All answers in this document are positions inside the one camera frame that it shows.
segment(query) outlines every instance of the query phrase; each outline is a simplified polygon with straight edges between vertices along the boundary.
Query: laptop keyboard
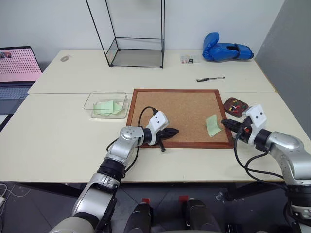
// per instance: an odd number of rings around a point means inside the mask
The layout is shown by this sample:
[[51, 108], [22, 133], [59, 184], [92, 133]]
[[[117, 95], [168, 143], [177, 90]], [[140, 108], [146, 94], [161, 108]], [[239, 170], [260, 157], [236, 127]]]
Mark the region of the laptop keyboard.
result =
[[0, 100], [24, 99], [30, 87], [0, 88]]

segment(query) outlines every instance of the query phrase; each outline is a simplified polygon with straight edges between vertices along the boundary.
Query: laptop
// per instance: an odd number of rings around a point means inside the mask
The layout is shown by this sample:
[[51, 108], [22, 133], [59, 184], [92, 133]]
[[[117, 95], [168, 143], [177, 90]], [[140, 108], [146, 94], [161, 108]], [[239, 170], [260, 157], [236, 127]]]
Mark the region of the laptop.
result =
[[41, 74], [30, 46], [0, 48], [0, 115], [13, 114]]

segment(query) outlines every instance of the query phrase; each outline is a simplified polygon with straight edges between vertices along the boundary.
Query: green paper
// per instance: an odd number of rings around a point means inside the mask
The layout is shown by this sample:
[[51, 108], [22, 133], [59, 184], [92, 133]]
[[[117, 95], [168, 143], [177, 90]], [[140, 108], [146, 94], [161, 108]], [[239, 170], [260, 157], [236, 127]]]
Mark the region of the green paper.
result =
[[94, 114], [104, 115], [105, 117], [110, 114], [117, 114], [122, 110], [122, 105], [117, 104], [114, 100], [97, 102], [93, 105]]
[[219, 133], [222, 130], [222, 129], [219, 129], [218, 127], [216, 114], [207, 118], [205, 122], [206, 122], [207, 132], [210, 137], [215, 136], [217, 133]]

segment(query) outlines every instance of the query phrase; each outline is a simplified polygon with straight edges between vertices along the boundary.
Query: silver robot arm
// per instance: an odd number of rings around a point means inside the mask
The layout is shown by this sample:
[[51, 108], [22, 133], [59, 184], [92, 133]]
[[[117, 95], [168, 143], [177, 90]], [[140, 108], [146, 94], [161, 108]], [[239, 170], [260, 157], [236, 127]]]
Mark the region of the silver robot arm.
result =
[[115, 193], [120, 186], [120, 180], [125, 176], [125, 168], [134, 148], [143, 143], [154, 145], [161, 137], [168, 138], [178, 133], [175, 129], [165, 129], [168, 124], [165, 114], [156, 111], [146, 129], [133, 126], [122, 128], [119, 138], [109, 148], [100, 168], [77, 199], [71, 217], [60, 222], [50, 233], [101, 232], [114, 212], [117, 203]]
[[289, 199], [289, 215], [299, 223], [302, 233], [311, 232], [311, 155], [297, 137], [265, 130], [266, 116], [260, 105], [245, 112], [243, 123], [223, 120], [222, 123], [237, 133], [240, 140], [268, 151], [278, 162]]

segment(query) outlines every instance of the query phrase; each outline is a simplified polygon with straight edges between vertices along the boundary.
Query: cork board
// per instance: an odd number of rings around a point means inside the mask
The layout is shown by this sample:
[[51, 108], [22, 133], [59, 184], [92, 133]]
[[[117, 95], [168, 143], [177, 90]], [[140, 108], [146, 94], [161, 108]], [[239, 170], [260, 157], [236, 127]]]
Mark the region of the cork board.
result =
[[[170, 122], [168, 128], [179, 130], [177, 135], [163, 141], [165, 147], [233, 148], [231, 131], [221, 124], [226, 115], [218, 90], [134, 89], [126, 125], [137, 126], [140, 112], [146, 106], [163, 111]], [[222, 131], [210, 137], [205, 120], [213, 114], [217, 115]], [[147, 109], [140, 125], [146, 127], [152, 116]]]

